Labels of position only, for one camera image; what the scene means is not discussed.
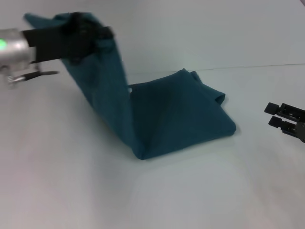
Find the robotic arm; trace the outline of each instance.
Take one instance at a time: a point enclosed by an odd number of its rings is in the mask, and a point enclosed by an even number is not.
[[[42,72],[39,63],[63,58],[72,64],[79,64],[96,51],[97,39],[111,38],[113,33],[109,27],[87,20],[78,12],[71,14],[68,22],[57,27],[27,31],[0,30],[0,73],[13,88],[18,82],[58,73]],[[14,72],[28,69],[31,64],[35,65],[35,72],[14,75]]]

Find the teal cloth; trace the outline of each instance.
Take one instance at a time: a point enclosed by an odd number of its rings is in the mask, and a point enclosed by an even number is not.
[[[53,19],[24,17],[34,28],[45,28],[65,23],[70,14]],[[97,21],[90,13],[83,17]],[[97,40],[96,45],[100,52],[81,64],[62,62],[96,113],[137,158],[148,159],[234,134],[234,122],[220,107],[225,94],[204,85],[196,72],[183,69],[128,86],[115,40]]]

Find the black clamp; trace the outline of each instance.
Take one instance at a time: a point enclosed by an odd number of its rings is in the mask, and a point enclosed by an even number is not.
[[[305,111],[299,108],[282,104],[281,106],[269,103],[265,112],[271,115],[286,118],[296,124],[283,121],[281,118],[273,116],[269,122],[270,126],[281,128],[284,134],[299,138],[305,143]]]

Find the led indicator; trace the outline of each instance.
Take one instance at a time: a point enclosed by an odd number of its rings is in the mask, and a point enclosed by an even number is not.
[[[5,49],[6,45],[7,45],[6,41],[3,39],[0,39],[0,50]]]

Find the metal cylinder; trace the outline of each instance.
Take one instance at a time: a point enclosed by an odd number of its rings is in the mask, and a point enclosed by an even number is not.
[[[32,51],[27,40],[17,29],[0,30],[0,69],[11,72],[27,69],[32,61]]]

